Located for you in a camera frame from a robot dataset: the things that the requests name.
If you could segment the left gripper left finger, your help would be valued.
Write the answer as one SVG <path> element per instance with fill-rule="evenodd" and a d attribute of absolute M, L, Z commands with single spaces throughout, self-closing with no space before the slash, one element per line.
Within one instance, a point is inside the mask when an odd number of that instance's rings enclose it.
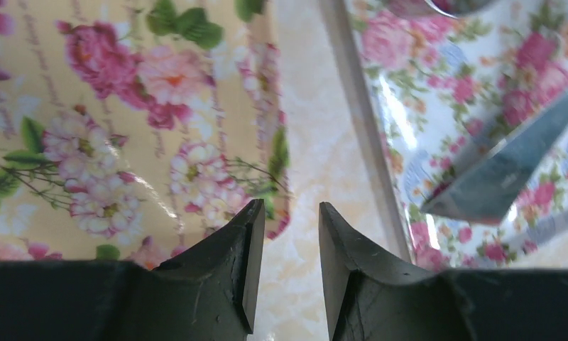
<path fill-rule="evenodd" d="M 265 210 L 147 270 L 130 261 L 0 261 L 0 340 L 245 340 Z"/>

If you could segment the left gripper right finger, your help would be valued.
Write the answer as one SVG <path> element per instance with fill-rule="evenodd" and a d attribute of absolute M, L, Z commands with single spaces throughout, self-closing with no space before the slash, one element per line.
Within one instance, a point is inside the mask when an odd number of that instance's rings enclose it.
<path fill-rule="evenodd" d="M 319 206 L 331 340 L 568 340 L 568 269 L 408 263 Z"/>

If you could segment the metal scraper with red handle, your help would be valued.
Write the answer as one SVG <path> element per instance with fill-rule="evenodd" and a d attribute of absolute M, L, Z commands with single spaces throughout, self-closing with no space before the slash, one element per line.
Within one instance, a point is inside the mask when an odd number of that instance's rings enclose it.
<path fill-rule="evenodd" d="M 433 195 L 426 214 L 498 224 L 568 127 L 568 90 L 501 139 L 483 158 Z"/>

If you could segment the yellow floral cloth pad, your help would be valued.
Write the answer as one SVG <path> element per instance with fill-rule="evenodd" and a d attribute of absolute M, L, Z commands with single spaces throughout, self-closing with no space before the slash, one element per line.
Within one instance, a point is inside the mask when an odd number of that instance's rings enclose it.
<path fill-rule="evenodd" d="M 290 221 L 273 1 L 0 1 L 0 261 L 152 269 Z"/>

